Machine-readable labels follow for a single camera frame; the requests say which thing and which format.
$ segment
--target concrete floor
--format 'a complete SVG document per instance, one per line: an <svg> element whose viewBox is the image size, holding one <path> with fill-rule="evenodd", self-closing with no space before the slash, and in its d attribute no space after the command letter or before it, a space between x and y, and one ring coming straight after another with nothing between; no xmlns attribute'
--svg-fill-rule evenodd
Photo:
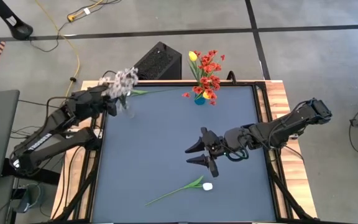
<svg viewBox="0 0 358 224"><path fill-rule="evenodd" d="M15 13L34 27L34 35L55 35L53 25L33 0L6 0ZM41 1L62 25L65 16L87 0ZM358 1L251 0L258 27L358 25ZM243 0L122 0L105 6L64 28L64 34L250 28ZM300 138L311 192L322 220L358 223L358 154L349 145L349 119L358 111L358 29L259 33L271 79L284 80L290 105L316 97L333 111L324 126L308 127ZM0 19L0 37L10 37ZM186 64L189 50L217 49L226 54L221 78L233 70L237 79L263 79L252 33L189 34L152 37L76 39L82 80L98 79L106 70L135 64L162 41L183 54L183 78L191 78ZM46 49L53 40L35 41ZM63 40L51 53L28 42L7 42L0 59L0 90L18 89L21 99L46 102L64 95L76 67L72 49ZM19 103L14 128L41 125L42 106ZM353 130L358 147L358 129ZM11 141L10 146L17 144ZM54 197L55 187L49 197ZM43 211L50 212L52 200ZM46 220L37 209L18 215L17 223Z"/></svg>

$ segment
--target wooden board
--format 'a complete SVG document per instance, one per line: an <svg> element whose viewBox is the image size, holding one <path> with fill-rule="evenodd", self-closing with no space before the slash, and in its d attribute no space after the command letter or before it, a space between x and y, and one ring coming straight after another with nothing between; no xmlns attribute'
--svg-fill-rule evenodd
<svg viewBox="0 0 358 224"><path fill-rule="evenodd" d="M154 82L193 82L193 80L147 80L147 81L140 81L141 83L154 83ZM267 87L267 94L268 94L268 100L270 103L270 110L272 111L272 117L273 119L279 118L283 115L286 115L290 112L290 107L288 105L287 95L285 93L284 84L282 81L255 81L255 80L239 80L239 82L266 82ZM98 84L98 81L84 81L82 84L81 89L85 90L88 87L93 87ZM261 104L261 110L262 110L262 117L264 121L267 121L267 114L266 110L264 108L264 102L262 98L262 92L258 91L260 104ZM83 121L80 123L80 127L85 127L90 125L90 119ZM288 146L290 146L292 149L296 150L297 152L301 153L300 147L298 144L298 141L295 140L289 140ZM73 153L75 151L74 149L70 149L67 151L67 155L65 158L66 165L65 166L65 189L67 188L67 176L68 176L68 165L70 164L71 158L73 156ZM71 174L70 174L70 188L68 190L68 202L70 202L71 198L76 194L78 190L78 184L80 183L80 174L81 174L81 168L84 162L84 156L85 156L85 150L80 149L75 159L73 160L72 168L71 168ZM306 175L305 167L302 163L302 160L295 155L293 152L283 149L282 151L282 162L283 162L283 169L285 173L285 178L287 181L287 187L291 194L294 196L296 201L303 207L303 209L311 215L312 217L317 217L316 215L316 209L314 207L313 198L311 196L310 187L308 178ZM90 160L90 164L88 166L88 172L91 169L93 160ZM60 197L63 194L63 199L66 195L65 192L62 192L63 188L63 175L60 176L60 181L55 197L55 203L53 205L52 215L55 212L55 210L58 207L58 203L60 201ZM285 207L283 202L283 197L280 191L277 189L278 194L278 201L279 201L279 207L280 212L282 214L282 217L286 217L287 214L285 213ZM86 204L88 202L88 190L85 192L83 196L83 200L81 202L81 209L80 209L80 218L85 217L85 208ZM63 210L63 206L61 205L58 209L57 215L60 214Z"/></svg>

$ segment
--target blue vase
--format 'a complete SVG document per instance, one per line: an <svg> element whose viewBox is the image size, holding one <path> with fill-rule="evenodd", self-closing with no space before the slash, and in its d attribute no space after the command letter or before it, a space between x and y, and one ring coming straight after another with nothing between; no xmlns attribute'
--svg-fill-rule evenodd
<svg viewBox="0 0 358 224"><path fill-rule="evenodd" d="M205 103L205 98L203 96L199 97L198 99L196 99L198 95L195 94L194 96L194 102L197 104L197 105L203 105Z"/></svg>

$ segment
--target black box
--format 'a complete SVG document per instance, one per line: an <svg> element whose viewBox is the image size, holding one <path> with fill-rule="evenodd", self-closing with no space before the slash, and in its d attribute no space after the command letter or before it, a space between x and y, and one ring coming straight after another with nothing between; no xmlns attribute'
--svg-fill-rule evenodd
<svg viewBox="0 0 358 224"><path fill-rule="evenodd" d="M181 53L158 42L134 67L139 80L181 80Z"/></svg>

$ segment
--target yellow tulip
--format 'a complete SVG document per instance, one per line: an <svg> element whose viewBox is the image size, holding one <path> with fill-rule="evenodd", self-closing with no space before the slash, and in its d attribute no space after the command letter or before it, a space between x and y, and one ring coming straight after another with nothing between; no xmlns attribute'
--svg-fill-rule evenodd
<svg viewBox="0 0 358 224"><path fill-rule="evenodd" d="M206 94L206 92L203 93L203 97L206 98L207 100L211 99L211 97L208 96L208 94Z"/></svg>
<svg viewBox="0 0 358 224"><path fill-rule="evenodd" d="M192 62L197 60L197 55L194 52L189 52L189 58Z"/></svg>

